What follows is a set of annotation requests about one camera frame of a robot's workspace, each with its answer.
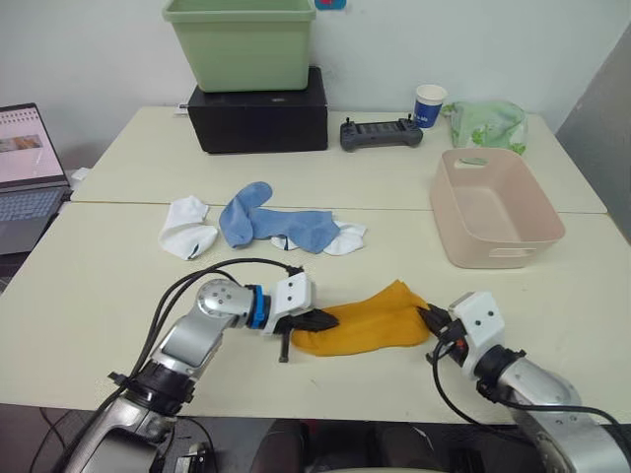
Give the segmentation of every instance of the green plastic bag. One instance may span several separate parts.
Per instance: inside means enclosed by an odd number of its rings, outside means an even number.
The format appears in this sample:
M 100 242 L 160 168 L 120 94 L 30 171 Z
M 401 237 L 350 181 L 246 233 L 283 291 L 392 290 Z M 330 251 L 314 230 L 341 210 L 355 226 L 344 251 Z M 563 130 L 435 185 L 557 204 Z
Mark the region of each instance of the green plastic bag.
M 509 101 L 455 101 L 443 107 L 452 124 L 455 148 L 526 150 L 526 113 Z

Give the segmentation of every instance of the white table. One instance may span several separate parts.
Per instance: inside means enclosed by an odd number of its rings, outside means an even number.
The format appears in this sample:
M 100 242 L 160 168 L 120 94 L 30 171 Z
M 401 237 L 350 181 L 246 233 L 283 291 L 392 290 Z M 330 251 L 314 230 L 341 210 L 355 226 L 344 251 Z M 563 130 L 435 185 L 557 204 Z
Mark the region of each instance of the white table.
M 452 147 L 448 123 L 418 148 L 344 152 L 339 125 L 394 120 L 403 113 L 330 112 L 325 152 L 208 155 L 186 116 L 170 107 L 141 108 L 74 193 L 76 202 L 170 203 L 196 195 L 226 205 L 245 185 L 271 184 L 267 205 L 302 208 L 431 210 L 438 159 Z M 525 160 L 558 212 L 604 213 L 605 207 L 540 116 L 528 118 Z
M 463 270 L 446 258 L 433 214 L 337 210 L 368 226 L 366 247 L 333 257 L 283 252 L 268 241 L 228 248 L 222 238 L 198 260 L 159 248 L 165 205 L 73 203 L 52 225 L 0 298 L 0 402 L 94 409 L 112 388 L 110 371 L 128 372 L 163 290 L 181 275 L 237 256 L 304 264 L 317 303 L 362 300 L 399 278 L 446 306 L 464 292 L 491 290 L 507 325 L 507 346 L 560 372 L 584 402 L 631 422 L 628 398 L 629 247 L 605 215 L 563 214 L 566 236 L 519 270 Z M 216 223 L 221 208 L 211 210 Z M 243 283 L 269 285 L 275 268 L 231 268 Z M 191 290 L 172 322 L 189 310 Z M 198 383 L 186 414 L 459 422 L 434 389 L 425 354 L 434 346 L 316 358 L 246 329 L 229 330 Z M 455 403 L 483 422 L 508 422 L 505 409 L 475 393 L 444 362 Z

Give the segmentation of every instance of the paper cup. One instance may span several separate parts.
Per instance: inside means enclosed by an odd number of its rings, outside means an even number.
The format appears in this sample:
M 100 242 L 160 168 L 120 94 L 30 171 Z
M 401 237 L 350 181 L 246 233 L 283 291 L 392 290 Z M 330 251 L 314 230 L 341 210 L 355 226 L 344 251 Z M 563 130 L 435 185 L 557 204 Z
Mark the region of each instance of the paper cup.
M 426 85 L 416 89 L 414 122 L 419 128 L 431 128 L 441 111 L 447 91 L 441 86 Z

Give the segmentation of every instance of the pink plastic basket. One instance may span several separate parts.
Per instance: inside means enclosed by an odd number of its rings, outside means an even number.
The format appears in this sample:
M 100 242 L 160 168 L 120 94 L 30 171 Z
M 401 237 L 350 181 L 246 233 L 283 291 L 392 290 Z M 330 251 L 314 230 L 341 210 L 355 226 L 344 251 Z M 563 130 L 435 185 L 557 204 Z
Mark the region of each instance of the pink plastic basket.
M 430 198 L 445 252 L 462 268 L 521 268 L 565 234 L 534 176 L 509 150 L 444 152 Z

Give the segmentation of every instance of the white sock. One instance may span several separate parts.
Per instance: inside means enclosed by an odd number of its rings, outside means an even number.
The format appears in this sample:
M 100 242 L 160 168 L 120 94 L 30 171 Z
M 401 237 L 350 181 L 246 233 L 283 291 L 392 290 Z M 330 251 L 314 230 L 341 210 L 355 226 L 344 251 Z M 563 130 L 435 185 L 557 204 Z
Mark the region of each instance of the white sock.
M 364 246 L 364 233 L 366 226 L 350 224 L 348 222 L 333 221 L 339 227 L 339 235 L 324 249 L 326 254 L 341 256 L 352 253 Z M 280 249 L 292 250 L 298 246 L 285 236 L 273 236 L 271 242 Z
M 203 225 L 207 213 L 208 206 L 192 195 L 173 202 L 160 231 L 162 249 L 184 260 L 206 251 L 218 233 L 212 225 Z

